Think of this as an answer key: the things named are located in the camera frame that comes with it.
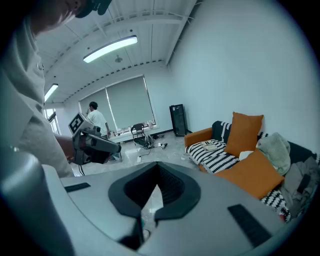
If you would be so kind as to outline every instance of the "orange pillow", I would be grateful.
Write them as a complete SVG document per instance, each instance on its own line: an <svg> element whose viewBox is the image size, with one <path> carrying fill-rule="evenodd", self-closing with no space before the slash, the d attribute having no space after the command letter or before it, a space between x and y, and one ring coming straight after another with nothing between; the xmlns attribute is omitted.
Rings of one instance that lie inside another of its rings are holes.
<svg viewBox="0 0 320 256"><path fill-rule="evenodd" d="M215 175L236 184L258 199L265 197L285 180L259 149L232 168Z"/></svg>
<svg viewBox="0 0 320 256"><path fill-rule="evenodd" d="M264 115L246 115L233 112L230 135L225 152L239 157L242 151L254 151Z"/></svg>

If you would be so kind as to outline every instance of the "tiled floor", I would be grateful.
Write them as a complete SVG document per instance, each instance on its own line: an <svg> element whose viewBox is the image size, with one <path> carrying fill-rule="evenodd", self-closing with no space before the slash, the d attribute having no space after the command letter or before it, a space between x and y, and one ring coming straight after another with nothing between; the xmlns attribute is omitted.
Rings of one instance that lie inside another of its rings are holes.
<svg viewBox="0 0 320 256"><path fill-rule="evenodd" d="M162 149L157 147L159 143L167 143L167 147ZM154 146L157 148L143 149L135 146L133 142L121 144L122 161L100 163L88 163L83 165L85 175L99 174L103 172L116 172L117 170L136 166L142 163L162 161L176 165L192 168L199 171L198 167L184 154L185 141L184 137L176 137L173 132L164 134L164 138L156 139ZM138 156L141 157L141 162L138 162ZM73 172L76 176L81 176L78 166L71 164ZM141 217L144 223L144 229L151 233L155 230L156 224L154 222L155 212L163 207L162 195L158 186L155 187L148 202L141 211Z"/></svg>

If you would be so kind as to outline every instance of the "roller shade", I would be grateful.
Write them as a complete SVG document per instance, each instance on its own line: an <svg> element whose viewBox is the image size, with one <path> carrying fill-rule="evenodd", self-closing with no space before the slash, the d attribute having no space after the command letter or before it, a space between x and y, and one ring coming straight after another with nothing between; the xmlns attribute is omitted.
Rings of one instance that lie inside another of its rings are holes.
<svg viewBox="0 0 320 256"><path fill-rule="evenodd" d="M106 91L118 129L154 119L143 76L112 85Z"/></svg>
<svg viewBox="0 0 320 256"><path fill-rule="evenodd" d="M106 89L104 88L80 101L81 111L84 115L89 108L90 102L96 102L98 104L97 110L103 114L106 122L108 123L109 129L111 131L116 131L115 123L109 108Z"/></svg>

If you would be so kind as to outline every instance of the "sofa armrest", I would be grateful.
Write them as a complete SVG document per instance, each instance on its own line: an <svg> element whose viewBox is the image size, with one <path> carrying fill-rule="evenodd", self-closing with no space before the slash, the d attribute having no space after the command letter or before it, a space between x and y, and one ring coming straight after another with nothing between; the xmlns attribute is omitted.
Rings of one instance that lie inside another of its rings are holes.
<svg viewBox="0 0 320 256"><path fill-rule="evenodd" d="M212 127L200 131L196 131L193 133L189 133L184 136L184 145L191 146L198 142L211 140L212 137Z"/></svg>

